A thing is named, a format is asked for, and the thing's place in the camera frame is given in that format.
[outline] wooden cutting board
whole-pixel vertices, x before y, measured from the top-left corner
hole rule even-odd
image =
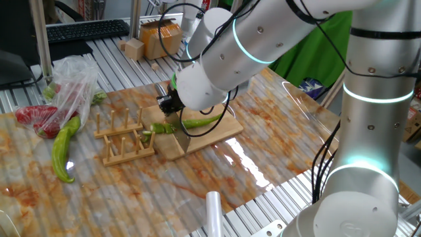
[[[199,111],[192,111],[186,108],[183,111],[183,120],[210,118],[219,115],[220,113],[222,113],[223,110],[223,105],[217,105],[215,106],[214,111],[210,115],[202,115]],[[141,119],[144,128],[146,130],[150,130],[152,123],[164,123],[165,115],[159,109],[159,106],[156,105],[144,108],[142,111]],[[209,130],[209,128],[212,128],[214,124],[215,122],[200,128],[189,129],[189,133],[202,134],[203,132]],[[243,131],[243,129],[244,128],[242,127],[242,125],[240,125],[240,123],[227,111],[221,123],[212,132],[200,138],[191,138],[187,154],[192,153],[194,151],[198,151],[204,147],[207,147],[208,145],[215,144],[216,142],[220,142],[222,140],[225,140],[226,138],[230,138],[236,134],[239,134]],[[157,134],[155,136],[154,145],[154,149],[157,149],[158,152],[163,154],[165,158],[169,161],[173,161],[186,155],[173,134]]]

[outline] green cloth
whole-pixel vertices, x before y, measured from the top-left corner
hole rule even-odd
[[[322,25],[345,59],[351,21],[352,12],[344,12]],[[318,28],[269,67],[294,86],[299,86],[305,78],[314,78],[326,87],[335,83],[345,68]]]
[[[232,6],[232,3],[234,2],[234,0],[221,0],[220,2],[225,3],[229,6]]]

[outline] green pepper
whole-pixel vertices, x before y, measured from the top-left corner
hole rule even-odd
[[[57,134],[57,137],[54,140],[53,150],[51,152],[51,162],[55,174],[63,182],[72,183],[74,181],[74,178],[70,178],[66,171],[66,155],[70,138],[78,131],[79,127],[79,116],[73,117],[60,129],[59,134]]]
[[[55,95],[60,91],[60,86],[54,82],[51,82],[43,91],[42,95],[44,96],[45,100],[51,102]],[[91,105],[100,104],[105,98],[107,98],[107,93],[103,90],[98,91],[93,95]]]
[[[105,98],[107,98],[107,94],[103,90],[101,90],[97,92],[95,95],[93,95],[91,105],[100,104]]]
[[[221,117],[221,115],[222,114],[216,115],[215,117],[212,117],[212,118],[184,120],[183,125],[186,129],[202,127],[218,120]]]
[[[153,124],[151,124],[151,132],[155,132],[156,134],[165,133],[165,127],[163,124],[154,122]]]
[[[188,119],[188,120],[184,120],[183,124],[186,129],[198,128],[201,126],[206,126],[218,120],[221,117],[221,115],[216,115],[215,117],[204,118],[204,119]],[[143,143],[148,142],[149,138],[152,135],[152,132],[155,132],[156,134],[163,134],[163,133],[173,134],[174,130],[175,128],[171,124],[160,124],[160,123],[154,122],[153,124],[151,124],[151,131],[143,131],[143,135],[145,135],[146,138],[142,140],[142,142]]]
[[[51,102],[56,94],[57,85],[54,82],[51,82],[43,91],[42,95],[44,96],[45,100]]]
[[[174,133],[174,128],[172,127],[171,124],[164,124],[164,128],[165,128],[166,134],[173,134]]]

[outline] marble pattern tablecloth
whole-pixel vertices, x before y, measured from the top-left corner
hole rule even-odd
[[[105,168],[103,140],[95,140],[95,114],[116,126],[130,108],[156,105],[153,85],[111,92],[91,108],[84,129],[72,138],[67,164],[73,184],[51,166],[53,140],[38,138],[0,115],[0,225],[21,236],[185,236],[205,224],[205,196],[222,194],[225,212],[307,170],[339,118],[265,69],[250,92],[230,105],[244,131],[226,141],[167,162],[152,157]],[[134,138],[126,136],[127,149]],[[112,148],[120,153],[122,136]]]

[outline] black keyboard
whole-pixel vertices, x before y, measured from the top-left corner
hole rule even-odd
[[[123,20],[100,20],[47,27],[49,43],[72,40],[93,40],[105,37],[127,36],[129,26]]]

